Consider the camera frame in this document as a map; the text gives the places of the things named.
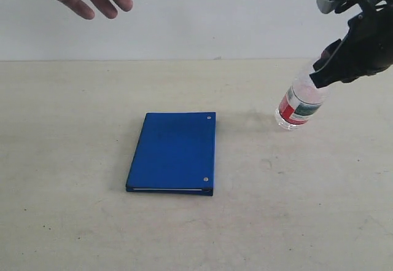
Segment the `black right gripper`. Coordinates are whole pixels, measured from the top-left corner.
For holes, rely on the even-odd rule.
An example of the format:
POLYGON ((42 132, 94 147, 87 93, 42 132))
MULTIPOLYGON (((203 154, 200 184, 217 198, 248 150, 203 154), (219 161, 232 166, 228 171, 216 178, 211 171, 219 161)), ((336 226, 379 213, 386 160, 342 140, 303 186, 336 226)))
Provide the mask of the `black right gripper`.
POLYGON ((336 82, 350 83, 363 76, 374 76, 392 66, 392 3, 379 5, 369 0, 349 0, 361 12, 348 21, 344 39, 346 58, 344 66, 328 60, 342 40, 329 44, 312 64, 309 75, 316 88, 336 82))

